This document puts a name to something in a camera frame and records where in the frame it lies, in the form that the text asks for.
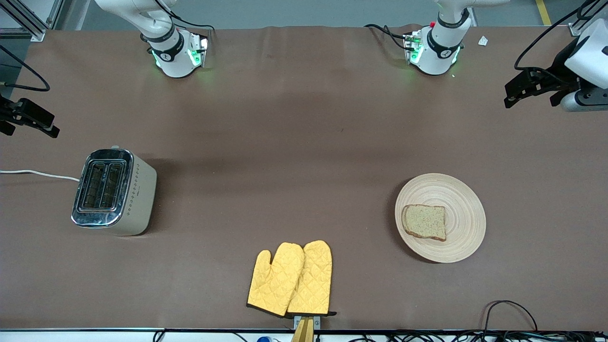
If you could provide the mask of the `brown toast slice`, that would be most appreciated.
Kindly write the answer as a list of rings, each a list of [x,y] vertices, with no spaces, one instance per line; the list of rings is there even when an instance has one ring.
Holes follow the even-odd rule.
[[[447,240],[446,212],[443,206],[408,204],[402,210],[401,221],[408,235],[445,242]]]

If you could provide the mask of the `round wooden plate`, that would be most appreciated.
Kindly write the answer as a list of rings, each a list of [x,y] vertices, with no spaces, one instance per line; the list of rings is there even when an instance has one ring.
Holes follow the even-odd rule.
[[[446,239],[442,242],[406,230],[406,208],[442,207]],[[486,233],[486,214],[477,194],[464,182],[440,173],[412,178],[399,191],[395,221],[402,240],[417,255],[432,262],[454,263],[473,255]]]

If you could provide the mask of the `beige and chrome toaster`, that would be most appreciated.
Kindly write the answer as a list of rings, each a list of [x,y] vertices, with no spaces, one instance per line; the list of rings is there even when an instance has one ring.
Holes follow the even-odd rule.
[[[158,174],[127,149],[89,154],[70,218],[78,227],[114,236],[137,236],[149,225]]]

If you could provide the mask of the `brown table cover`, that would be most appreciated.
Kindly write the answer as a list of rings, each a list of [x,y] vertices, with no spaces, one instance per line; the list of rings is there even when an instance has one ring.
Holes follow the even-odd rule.
[[[321,239],[327,329],[476,329],[506,299],[543,330],[608,331],[608,113],[547,96],[504,108],[542,30],[472,28],[443,76],[366,28],[216,30],[183,79],[135,31],[49,32],[27,62],[51,90],[13,97],[60,134],[0,134],[0,169],[78,177],[118,145],[158,189],[145,234],[124,238],[72,223],[76,182],[0,175],[0,328],[282,328],[246,307],[256,256]],[[432,262],[399,235],[399,191],[428,173],[484,206],[464,260]]]

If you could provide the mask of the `yellow quilted oven mitt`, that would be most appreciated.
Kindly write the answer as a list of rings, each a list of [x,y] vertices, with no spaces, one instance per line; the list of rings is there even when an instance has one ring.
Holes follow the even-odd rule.
[[[291,302],[304,266],[304,250],[283,242],[272,254],[261,251],[254,264],[246,305],[283,317]]]
[[[333,316],[329,310],[333,274],[332,251],[323,240],[304,246],[304,266],[287,313],[302,316]]]

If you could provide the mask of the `aluminium frame profile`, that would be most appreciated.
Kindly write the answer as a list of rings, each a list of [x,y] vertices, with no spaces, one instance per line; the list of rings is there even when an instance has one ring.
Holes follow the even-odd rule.
[[[41,42],[57,26],[66,0],[0,0],[0,38]]]

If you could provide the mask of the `wooden stick with metal bracket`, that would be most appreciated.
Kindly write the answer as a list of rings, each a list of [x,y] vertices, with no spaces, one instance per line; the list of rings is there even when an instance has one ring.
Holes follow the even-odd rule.
[[[294,333],[291,342],[321,342],[321,316],[296,315],[293,318]]]

